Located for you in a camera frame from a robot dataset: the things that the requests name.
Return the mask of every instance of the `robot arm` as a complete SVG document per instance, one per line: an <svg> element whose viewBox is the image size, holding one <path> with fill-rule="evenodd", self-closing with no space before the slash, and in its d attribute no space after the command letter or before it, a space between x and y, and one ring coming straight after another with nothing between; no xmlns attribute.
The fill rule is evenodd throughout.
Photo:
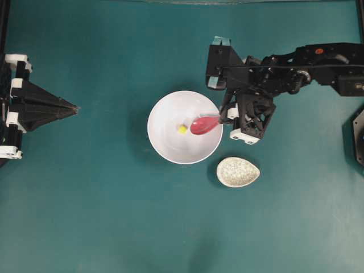
<svg viewBox="0 0 364 273"><path fill-rule="evenodd" d="M364 44L332 43L299 47L262 61L236 54L227 38L210 45L206 85L226 90L220 122L233 125L232 139L254 144L263 138L275 110L273 98L297 94L316 80L341 96L364 96Z"/></svg>
<svg viewBox="0 0 364 273"><path fill-rule="evenodd" d="M29 82L32 65L27 55L1 54L0 65L1 167L9 159L22 158L23 134L77 114L78 107Z"/></svg>

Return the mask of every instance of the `white bowl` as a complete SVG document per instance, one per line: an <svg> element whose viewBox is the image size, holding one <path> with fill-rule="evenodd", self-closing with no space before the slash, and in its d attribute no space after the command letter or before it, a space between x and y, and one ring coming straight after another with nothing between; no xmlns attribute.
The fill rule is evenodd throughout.
<svg viewBox="0 0 364 273"><path fill-rule="evenodd" d="M222 125L204 135L189 130L197 117L218 115L215 104L192 91L177 91L156 103L148 119L148 136L153 148L165 159L177 164L193 164L211 155L220 143ZM186 125L186 134L178 132Z"/></svg>

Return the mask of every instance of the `white bracket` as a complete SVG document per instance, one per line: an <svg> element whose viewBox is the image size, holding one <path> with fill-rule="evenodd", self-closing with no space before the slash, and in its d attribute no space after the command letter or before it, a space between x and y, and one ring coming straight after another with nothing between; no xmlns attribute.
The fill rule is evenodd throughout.
<svg viewBox="0 0 364 273"><path fill-rule="evenodd" d="M230 119L239 117L238 104L235 104L235 107L232 107L229 110L227 110L227 117Z"/></svg>
<svg viewBox="0 0 364 273"><path fill-rule="evenodd" d="M11 80L11 87L10 87L10 97L13 98L11 92L13 88L22 88L23 87L23 79L22 78L14 78Z"/></svg>
<svg viewBox="0 0 364 273"><path fill-rule="evenodd" d="M217 87L217 82L218 82L218 77L211 76L209 78L208 87L216 88Z"/></svg>
<svg viewBox="0 0 364 273"><path fill-rule="evenodd" d="M229 46L230 45L230 39L225 38L225 37L215 36L213 41L212 41L212 45L215 45L215 46Z"/></svg>
<svg viewBox="0 0 364 273"><path fill-rule="evenodd" d="M256 144L256 142L260 141L259 138L256 138L254 136L242 133L240 128L231 131L230 132L230 138L235 139L235 140L240 139L240 140L244 141L246 144L249 144L249 145Z"/></svg>
<svg viewBox="0 0 364 273"><path fill-rule="evenodd" d="M28 55L24 54L5 54L5 62L10 64L11 70L15 71L18 61L25 62L25 69L32 73L32 64L28 61Z"/></svg>
<svg viewBox="0 0 364 273"><path fill-rule="evenodd" d="M21 159L23 153L15 146L0 146L0 158Z"/></svg>
<svg viewBox="0 0 364 273"><path fill-rule="evenodd" d="M15 125L18 126L18 129L19 130L22 130L23 133L25 134L27 131L19 123L18 116L19 116L19 113L18 112L9 112L9 110L8 110L7 111L7 116L6 116L6 127L9 127L10 124L15 124Z"/></svg>

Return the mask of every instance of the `white plastic part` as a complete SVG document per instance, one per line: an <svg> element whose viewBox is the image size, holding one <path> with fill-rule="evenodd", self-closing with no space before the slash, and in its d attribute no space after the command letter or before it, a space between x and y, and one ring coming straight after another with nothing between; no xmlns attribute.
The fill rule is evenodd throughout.
<svg viewBox="0 0 364 273"><path fill-rule="evenodd" d="M239 117L239 111L238 111L238 104L235 104L235 107L230 108L227 110L227 117L230 119L238 118Z"/></svg>
<svg viewBox="0 0 364 273"><path fill-rule="evenodd" d="M23 153L15 146L0 146L0 158L21 159Z"/></svg>
<svg viewBox="0 0 364 273"><path fill-rule="evenodd" d="M238 188L251 184L260 175L260 170L242 158L225 158L216 169L217 178L225 186Z"/></svg>
<svg viewBox="0 0 364 273"><path fill-rule="evenodd" d="M220 37L220 36L215 36L213 41L212 41L212 45L215 46L229 46L230 45L230 39L229 38L225 38L225 37Z"/></svg>
<svg viewBox="0 0 364 273"><path fill-rule="evenodd" d="M254 136L242 133L240 128L231 131L230 138L234 139L234 140L240 139L249 145L256 144L256 142L258 142L260 140L260 138L256 138Z"/></svg>
<svg viewBox="0 0 364 273"><path fill-rule="evenodd" d="M15 124L18 126L19 130L22 130L25 134L27 131L23 128L23 126L18 122L18 112L7 112L6 116L6 127L9 127L10 124Z"/></svg>
<svg viewBox="0 0 364 273"><path fill-rule="evenodd" d="M206 159L218 147L222 124L204 135L178 133L181 124L190 128L200 116L218 115L215 104L192 91L173 92L163 97L150 112L147 129L153 148L163 158L177 164L193 164Z"/></svg>
<svg viewBox="0 0 364 273"><path fill-rule="evenodd" d="M216 88L217 87L217 82L218 82L218 77L211 76L209 78L208 87Z"/></svg>
<svg viewBox="0 0 364 273"><path fill-rule="evenodd" d="M23 79L22 78L14 78L11 80L11 88L10 88L10 97L12 98L13 95L11 92L13 91L13 88L22 88L23 87Z"/></svg>
<svg viewBox="0 0 364 273"><path fill-rule="evenodd" d="M30 73L33 71L32 64L29 63L29 61L28 61L28 55L24 55L24 54L6 54L5 55L5 62L10 64L11 70L16 70L18 61L24 61L25 69L28 70Z"/></svg>

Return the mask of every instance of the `cable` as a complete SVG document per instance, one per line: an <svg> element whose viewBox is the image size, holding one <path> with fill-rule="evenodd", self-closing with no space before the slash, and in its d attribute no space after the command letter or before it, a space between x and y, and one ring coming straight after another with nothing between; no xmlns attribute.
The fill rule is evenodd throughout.
<svg viewBox="0 0 364 273"><path fill-rule="evenodd" d="M313 69L313 68L332 68L332 67L360 67L364 68L364 64L319 64L319 65L230 65L222 68L277 68L277 69Z"/></svg>

